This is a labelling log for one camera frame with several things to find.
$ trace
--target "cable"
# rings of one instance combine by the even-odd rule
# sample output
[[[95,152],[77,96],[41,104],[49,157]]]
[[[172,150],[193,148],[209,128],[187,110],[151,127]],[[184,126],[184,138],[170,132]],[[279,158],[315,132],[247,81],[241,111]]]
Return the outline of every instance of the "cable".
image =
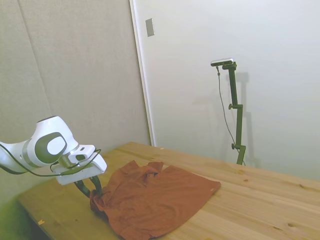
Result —
[[[221,104],[222,104],[222,110],[223,110],[223,116],[224,116],[225,125],[226,125],[226,128],[228,129],[228,132],[229,132],[231,138],[232,138],[233,144],[236,145],[234,136],[232,136],[232,133],[231,133],[231,131],[230,131],[230,129],[229,129],[229,125],[228,125],[227,118],[226,118],[226,111],[225,111],[224,101],[222,100],[222,96],[221,96],[220,72],[219,72],[219,67],[218,67],[218,66],[216,66],[216,70],[218,71],[219,95],[220,95],[220,100],[221,100]]]
[[[37,177],[57,177],[57,176],[68,176],[68,175],[73,175],[73,174],[77,174],[79,173],[80,171],[82,171],[83,169],[85,169],[90,163],[92,163],[92,161],[98,156],[98,154],[101,152],[101,149],[96,149],[94,150],[94,153],[96,153],[96,155],[86,164],[84,165],[83,167],[79,168],[79,170],[77,170],[76,172],[72,172],[72,173],[60,173],[60,174],[48,174],[48,175],[41,175],[41,174],[37,174],[33,171],[31,171],[30,169],[28,169],[27,167],[25,167],[24,165],[22,165],[22,163],[20,163],[16,158],[15,156],[13,156],[11,154],[11,152],[5,147],[3,146],[1,143],[0,143],[0,147],[2,147],[9,155],[10,157],[20,166],[22,167],[23,169],[25,169],[27,172],[31,173],[32,175],[35,175]]]

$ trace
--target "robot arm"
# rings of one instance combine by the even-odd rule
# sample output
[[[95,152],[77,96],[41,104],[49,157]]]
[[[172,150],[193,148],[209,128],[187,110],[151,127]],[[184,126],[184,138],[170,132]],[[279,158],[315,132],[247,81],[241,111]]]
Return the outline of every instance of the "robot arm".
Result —
[[[52,171],[61,185],[77,185],[87,178],[92,180],[107,169],[96,148],[78,144],[58,116],[39,121],[33,136],[26,141],[14,144],[0,142],[0,168],[11,174],[32,172],[52,164]]]

